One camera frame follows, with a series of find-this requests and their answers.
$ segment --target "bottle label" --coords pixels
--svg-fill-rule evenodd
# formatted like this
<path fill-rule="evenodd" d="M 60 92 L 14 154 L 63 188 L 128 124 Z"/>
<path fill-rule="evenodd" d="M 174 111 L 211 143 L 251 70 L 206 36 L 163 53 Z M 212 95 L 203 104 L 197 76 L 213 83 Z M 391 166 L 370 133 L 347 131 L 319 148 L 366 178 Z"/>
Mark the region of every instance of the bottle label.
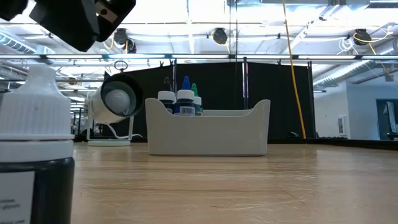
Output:
<path fill-rule="evenodd" d="M 176 107 L 174 114 L 182 115 L 182 116 L 194 116 L 195 108 L 192 106 L 179 106 L 179 107 Z"/>
<path fill-rule="evenodd" d="M 0 223 L 30 224 L 35 172 L 0 173 Z"/>

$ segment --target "ceiling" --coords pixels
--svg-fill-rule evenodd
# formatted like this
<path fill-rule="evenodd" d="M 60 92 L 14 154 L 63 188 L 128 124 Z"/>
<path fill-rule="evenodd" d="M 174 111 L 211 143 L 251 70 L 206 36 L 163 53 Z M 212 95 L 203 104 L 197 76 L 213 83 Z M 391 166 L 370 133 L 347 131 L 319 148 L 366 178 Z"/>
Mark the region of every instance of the ceiling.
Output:
<path fill-rule="evenodd" d="M 28 45 L 47 46 L 56 54 L 85 54 L 57 37 L 48 38 L 49 32 L 29 18 L 34 4 L 34 1 L 29 1 L 23 15 L 11 22 L 0 20 L 0 30 L 18 36 Z M 289 4 L 287 20 L 290 38 L 294 43 L 293 54 L 355 54 L 352 49 L 344 52 L 339 46 L 344 37 L 354 34 L 355 29 L 359 28 L 367 29 L 376 40 L 384 37 L 387 27 L 390 27 L 389 36 L 374 43 L 375 48 L 398 35 L 398 26 L 395 26 L 398 22 L 398 9 L 366 7 L 362 4 L 332 8 L 327 4 Z M 324 16 L 322 21 L 319 19 L 321 15 Z M 229 8 L 225 0 L 138 0 L 136 7 L 119 27 L 128 29 L 138 54 L 286 54 L 287 50 L 281 4 L 247 4 Z M 227 33 L 226 45 L 218 45 L 211 38 L 217 27 L 224 28 Z M 95 43 L 87 53 L 124 52 L 115 45 L 109 49 L 111 42 L 112 38 L 105 43 Z M 368 45 L 354 47 L 359 54 L 370 50 Z M 0 54 L 19 52 L 0 45 Z M 158 67 L 159 60 L 135 60 L 133 64 L 130 65 L 130 70 L 145 69 Z M 318 66 L 314 68 L 314 74 L 328 71 L 337 65 Z M 111 73 L 117 72 L 111 67 L 108 69 Z M 105 70 L 103 66 L 63 67 L 58 74 L 64 77 L 101 78 Z M 98 83 L 84 85 L 84 88 L 89 88 L 98 86 Z"/>

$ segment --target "table surface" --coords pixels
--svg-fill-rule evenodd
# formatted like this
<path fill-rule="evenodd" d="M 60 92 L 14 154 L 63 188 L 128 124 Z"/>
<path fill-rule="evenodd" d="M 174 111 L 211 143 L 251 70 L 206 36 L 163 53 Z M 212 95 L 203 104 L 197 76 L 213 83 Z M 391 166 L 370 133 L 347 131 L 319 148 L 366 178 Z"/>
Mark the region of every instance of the table surface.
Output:
<path fill-rule="evenodd" d="M 159 157 L 76 144 L 73 224 L 398 223 L 398 152 L 269 145 L 265 157 Z"/>

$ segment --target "bottle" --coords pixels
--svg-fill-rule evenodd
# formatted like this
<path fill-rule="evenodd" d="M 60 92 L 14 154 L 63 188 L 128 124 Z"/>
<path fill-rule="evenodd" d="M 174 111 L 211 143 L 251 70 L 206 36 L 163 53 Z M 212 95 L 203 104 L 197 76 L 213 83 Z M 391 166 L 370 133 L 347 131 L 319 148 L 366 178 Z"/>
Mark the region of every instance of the bottle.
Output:
<path fill-rule="evenodd" d="M 164 79 L 163 90 L 157 93 L 157 99 L 163 103 L 168 112 L 174 112 L 175 94 L 172 91 L 172 86 L 168 77 Z"/>
<path fill-rule="evenodd" d="M 31 67 L 4 93 L 0 124 L 0 223 L 70 224 L 74 136 L 55 70 Z"/>
<path fill-rule="evenodd" d="M 193 97 L 193 105 L 195 106 L 195 116 L 203 116 L 203 108 L 201 107 L 201 97 L 198 96 L 197 85 L 192 84 L 191 90 L 195 93 Z"/>
<path fill-rule="evenodd" d="M 190 89 L 191 85 L 188 77 L 184 77 L 182 89 L 177 92 L 177 102 L 174 104 L 174 114 L 182 116 L 194 116 L 195 106 L 193 105 L 194 92 Z"/>

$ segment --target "white plastic tray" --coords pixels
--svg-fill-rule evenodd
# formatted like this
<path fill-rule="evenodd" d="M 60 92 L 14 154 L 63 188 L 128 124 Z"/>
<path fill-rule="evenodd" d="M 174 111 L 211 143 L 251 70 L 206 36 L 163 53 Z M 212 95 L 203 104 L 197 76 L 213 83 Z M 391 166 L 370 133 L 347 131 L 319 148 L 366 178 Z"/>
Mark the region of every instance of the white plastic tray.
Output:
<path fill-rule="evenodd" d="M 263 156 L 267 153 L 269 100 L 251 110 L 204 110 L 175 116 L 157 99 L 145 100 L 149 154 L 158 156 Z"/>

